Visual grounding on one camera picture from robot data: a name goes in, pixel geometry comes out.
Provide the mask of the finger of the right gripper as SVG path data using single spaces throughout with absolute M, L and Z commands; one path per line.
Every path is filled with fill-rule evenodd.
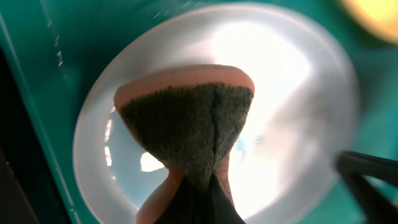
M 365 179 L 375 177 L 396 187 L 397 161 L 344 151 L 337 158 L 336 169 L 369 223 L 397 223 L 397 208 Z

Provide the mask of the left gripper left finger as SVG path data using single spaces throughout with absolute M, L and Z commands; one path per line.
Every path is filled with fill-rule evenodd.
M 204 195 L 185 177 L 154 224 L 200 224 L 203 221 L 203 200 Z

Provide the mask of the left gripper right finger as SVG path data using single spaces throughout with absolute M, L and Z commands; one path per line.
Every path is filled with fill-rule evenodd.
M 206 190 L 204 207 L 203 219 L 207 224 L 246 224 L 214 174 Z

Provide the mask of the light blue plate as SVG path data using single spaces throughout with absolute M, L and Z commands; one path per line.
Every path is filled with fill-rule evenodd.
M 100 223 L 134 223 L 166 178 L 114 109 L 118 86 L 154 71 L 232 65 L 256 88 L 232 148 L 229 181 L 247 223 L 298 223 L 332 188 L 336 156 L 351 147 L 358 117 L 352 64 L 319 24 L 264 3 L 217 4 L 142 34 L 99 76 L 80 111 L 73 169 Z

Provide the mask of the yellow-green plate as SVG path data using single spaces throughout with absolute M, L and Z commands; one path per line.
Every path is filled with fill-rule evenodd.
M 340 0 L 340 3 L 365 30 L 397 45 L 397 0 Z

